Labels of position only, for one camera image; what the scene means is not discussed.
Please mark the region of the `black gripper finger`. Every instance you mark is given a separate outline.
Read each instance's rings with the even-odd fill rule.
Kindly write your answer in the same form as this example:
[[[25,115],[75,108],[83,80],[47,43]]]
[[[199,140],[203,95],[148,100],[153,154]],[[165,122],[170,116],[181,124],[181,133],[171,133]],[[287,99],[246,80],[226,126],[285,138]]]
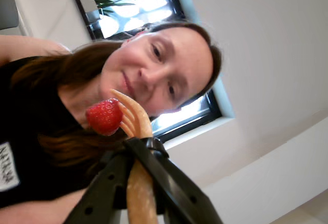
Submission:
[[[106,152],[99,173],[65,223],[120,223],[121,210],[127,208],[126,189],[133,158],[126,152]]]
[[[124,145],[152,177],[165,223],[222,223],[209,197],[169,159],[157,138],[134,137]]]

